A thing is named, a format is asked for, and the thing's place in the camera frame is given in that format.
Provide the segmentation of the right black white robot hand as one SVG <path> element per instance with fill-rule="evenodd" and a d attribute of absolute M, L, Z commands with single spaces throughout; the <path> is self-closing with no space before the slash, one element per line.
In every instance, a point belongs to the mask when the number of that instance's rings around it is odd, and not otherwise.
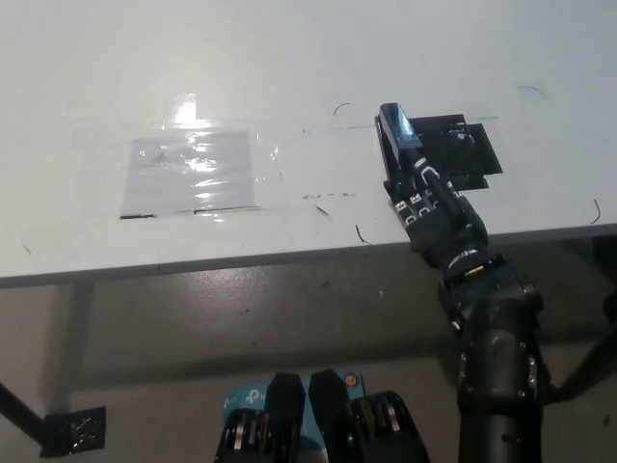
<path fill-rule="evenodd" d="M 412 250 L 442 272 L 488 246 L 484 223 L 470 202 L 420 157 L 402 167 L 393 153 L 383 153 L 384 187 Z"/>

